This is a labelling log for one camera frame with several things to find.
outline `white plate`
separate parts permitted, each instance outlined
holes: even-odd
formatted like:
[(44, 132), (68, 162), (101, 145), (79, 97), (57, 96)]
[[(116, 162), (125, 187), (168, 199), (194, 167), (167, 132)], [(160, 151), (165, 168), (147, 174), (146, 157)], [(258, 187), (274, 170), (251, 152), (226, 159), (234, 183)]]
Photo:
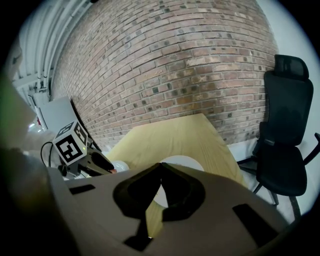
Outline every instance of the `white plate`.
[(111, 161), (117, 173), (128, 171), (129, 166), (124, 161)]
[[(204, 168), (201, 166), (201, 164), (194, 160), (193, 158), (185, 155), (174, 155), (167, 157), (163, 159), (160, 163), (167, 163), (167, 164), (175, 164), (175, 165), (180, 165), (180, 166), (185, 166), (185, 167), (190, 167), (199, 171), (204, 172)], [(159, 187), (158, 192), (156, 193), (154, 199), (153, 199), (157, 204), (168, 208), (168, 202), (167, 202), (167, 197), (164, 188), (162, 185)]]

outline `black office chair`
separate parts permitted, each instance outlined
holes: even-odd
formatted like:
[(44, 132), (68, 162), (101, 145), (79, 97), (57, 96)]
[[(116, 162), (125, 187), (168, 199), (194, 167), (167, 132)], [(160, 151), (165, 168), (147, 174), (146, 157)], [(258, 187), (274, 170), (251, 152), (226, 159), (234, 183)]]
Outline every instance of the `black office chair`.
[[(307, 165), (320, 152), (320, 135), (314, 150), (303, 160), (296, 147), (303, 139), (314, 87), (304, 61), (298, 57), (275, 55), (273, 71), (264, 74), (264, 84), (269, 101), (268, 122), (259, 125), (260, 138), (252, 157), (239, 161), (240, 169), (255, 173), (259, 182), (256, 189), (264, 186), (279, 204), (277, 194), (301, 196), (307, 188)], [(257, 168), (241, 166), (256, 161)]]

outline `light wood tabletop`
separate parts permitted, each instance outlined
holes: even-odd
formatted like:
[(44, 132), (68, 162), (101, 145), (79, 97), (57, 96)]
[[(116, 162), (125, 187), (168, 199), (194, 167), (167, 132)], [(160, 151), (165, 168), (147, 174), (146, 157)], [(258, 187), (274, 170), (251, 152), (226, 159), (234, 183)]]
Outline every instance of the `light wood tabletop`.
[[(205, 172), (232, 179), (246, 187), (236, 160), (226, 143), (203, 114), (194, 114), (134, 127), (108, 154), (130, 169), (159, 163), (171, 156), (197, 160)], [(152, 202), (146, 211), (148, 233), (155, 237), (162, 228), (162, 210)]]

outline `brick wall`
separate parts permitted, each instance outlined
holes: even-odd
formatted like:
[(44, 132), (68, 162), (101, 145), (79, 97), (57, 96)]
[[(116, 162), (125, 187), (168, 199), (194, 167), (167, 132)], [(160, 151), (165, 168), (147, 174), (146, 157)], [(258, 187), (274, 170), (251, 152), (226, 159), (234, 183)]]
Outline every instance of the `brick wall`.
[(68, 95), (105, 149), (135, 126), (204, 113), (228, 143), (254, 138), (277, 47), (255, 0), (100, 0), (68, 39)]

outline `white wall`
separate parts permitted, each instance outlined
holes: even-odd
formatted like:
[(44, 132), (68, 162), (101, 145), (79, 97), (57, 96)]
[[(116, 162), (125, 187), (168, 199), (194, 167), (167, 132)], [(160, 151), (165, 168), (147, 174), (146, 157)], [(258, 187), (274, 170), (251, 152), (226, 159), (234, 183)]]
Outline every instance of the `white wall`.
[[(298, 147), (305, 158), (317, 145), (314, 134), (320, 133), (320, 61), (309, 38), (293, 16), (275, 0), (257, 0), (269, 21), (279, 54), (299, 57), (306, 63), (314, 92), (302, 143)], [(307, 190), (297, 197), (301, 213), (307, 212), (320, 191), (320, 154), (306, 166)]]

